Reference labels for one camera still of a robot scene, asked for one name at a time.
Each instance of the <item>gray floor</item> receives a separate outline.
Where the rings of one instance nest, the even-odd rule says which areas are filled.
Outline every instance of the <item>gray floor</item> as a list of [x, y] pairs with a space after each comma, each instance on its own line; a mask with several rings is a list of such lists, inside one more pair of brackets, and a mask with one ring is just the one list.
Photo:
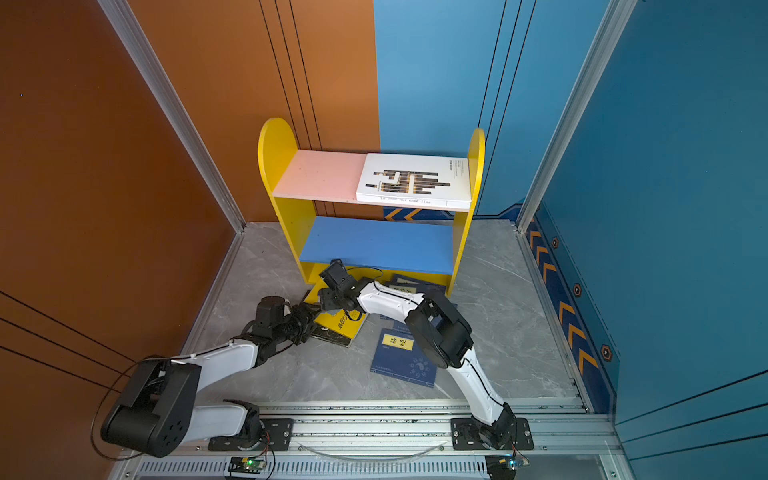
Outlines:
[[[296, 303], [307, 289], [280, 225], [250, 223], [195, 349], [225, 343], [240, 333], [263, 296]], [[507, 220], [472, 223], [451, 301], [472, 326], [478, 358], [499, 394], [507, 399], [576, 394]], [[257, 369], [212, 385], [199, 400], [463, 398], [444, 370], [438, 371], [434, 388], [369, 371], [381, 328], [391, 325], [392, 320], [371, 315], [349, 348], [310, 339]]]

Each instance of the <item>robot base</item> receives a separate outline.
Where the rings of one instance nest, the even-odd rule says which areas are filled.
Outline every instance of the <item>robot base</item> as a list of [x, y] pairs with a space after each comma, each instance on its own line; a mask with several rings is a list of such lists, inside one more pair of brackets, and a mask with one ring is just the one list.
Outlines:
[[[480, 429], [474, 419], [451, 419], [454, 450], [492, 450], [480, 438]], [[512, 444], [517, 450], [533, 450], [533, 437], [527, 419], [514, 417], [511, 430]], [[512, 450], [512, 445], [503, 445], [501, 449]]]

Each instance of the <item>orange wall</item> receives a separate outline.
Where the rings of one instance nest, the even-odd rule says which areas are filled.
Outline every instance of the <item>orange wall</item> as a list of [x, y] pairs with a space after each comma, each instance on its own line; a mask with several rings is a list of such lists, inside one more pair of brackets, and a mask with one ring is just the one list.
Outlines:
[[256, 157], [268, 118], [301, 148], [379, 150], [372, 0], [130, 5], [246, 220], [276, 219]]
[[[132, 359], [178, 353], [227, 219], [97, 2], [4, 6], [0, 290]], [[45, 451], [54, 477], [99, 478], [93, 382], [131, 362], [6, 296], [0, 318], [3, 476], [40, 478]]]

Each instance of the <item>black mounting plate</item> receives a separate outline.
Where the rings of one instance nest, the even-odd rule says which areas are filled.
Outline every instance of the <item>black mounting plate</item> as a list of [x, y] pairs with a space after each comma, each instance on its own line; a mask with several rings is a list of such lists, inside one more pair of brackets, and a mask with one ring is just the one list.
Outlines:
[[[285, 452], [293, 436], [293, 419], [261, 419], [264, 429], [270, 434], [270, 449], [275, 452]], [[247, 450], [237, 447], [232, 437], [214, 437], [208, 442], [208, 450], [212, 452], [261, 452], [264, 442], [258, 442]]]
[[[512, 422], [511, 428], [515, 429], [515, 433], [512, 434], [515, 448], [533, 450], [533, 435], [531, 435], [528, 420], [515, 417]], [[451, 436], [454, 450], [491, 450], [483, 445], [480, 431], [473, 419], [451, 419]]]

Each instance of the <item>bookshelf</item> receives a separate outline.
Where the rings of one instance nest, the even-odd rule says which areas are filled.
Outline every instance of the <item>bookshelf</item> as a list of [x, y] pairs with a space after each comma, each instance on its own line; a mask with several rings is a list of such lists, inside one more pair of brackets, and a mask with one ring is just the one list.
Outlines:
[[453, 225], [317, 216], [314, 200], [358, 203], [355, 192], [366, 156], [299, 150], [282, 118], [271, 118], [262, 127], [258, 156], [264, 187], [296, 264], [304, 280], [314, 285], [306, 301], [317, 301], [317, 291], [326, 286], [319, 273], [334, 258], [348, 267], [375, 267], [350, 270], [357, 278], [385, 282], [402, 273], [445, 285], [450, 296], [480, 193], [485, 156], [481, 129], [472, 135], [468, 151], [472, 203], [468, 211], [455, 213]]

